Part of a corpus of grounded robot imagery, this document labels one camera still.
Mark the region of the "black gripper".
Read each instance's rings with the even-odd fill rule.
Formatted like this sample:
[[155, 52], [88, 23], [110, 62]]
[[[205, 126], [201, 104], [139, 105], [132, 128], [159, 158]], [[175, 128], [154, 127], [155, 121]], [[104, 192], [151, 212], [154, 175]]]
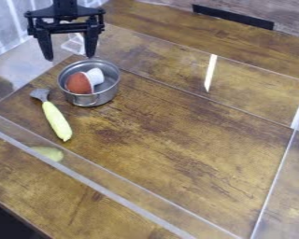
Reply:
[[[83, 31], [87, 23], [72, 23], [82, 17], [88, 17], [103, 25], [102, 7], [84, 7], [78, 0], [52, 0], [50, 7], [28, 11], [28, 34], [37, 36], [39, 45], [48, 61], [54, 60], [54, 49], [51, 34], [63, 34]], [[84, 50], [88, 58], [95, 56], [99, 42], [100, 27], [91, 25], [84, 33]]]

